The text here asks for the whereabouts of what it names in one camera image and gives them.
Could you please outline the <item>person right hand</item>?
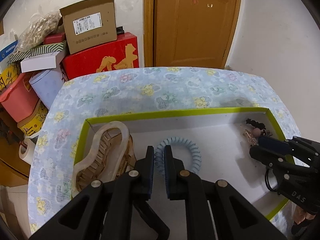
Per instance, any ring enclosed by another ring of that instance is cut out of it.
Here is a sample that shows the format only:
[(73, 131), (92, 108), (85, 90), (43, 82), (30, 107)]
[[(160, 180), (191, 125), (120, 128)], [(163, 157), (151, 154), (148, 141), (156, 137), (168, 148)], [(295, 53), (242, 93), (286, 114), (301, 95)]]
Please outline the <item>person right hand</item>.
[(316, 216), (311, 215), (304, 211), (301, 207), (296, 206), (294, 214), (293, 214), (293, 220), (296, 224), (300, 224), (301, 222), (305, 220), (313, 220)]

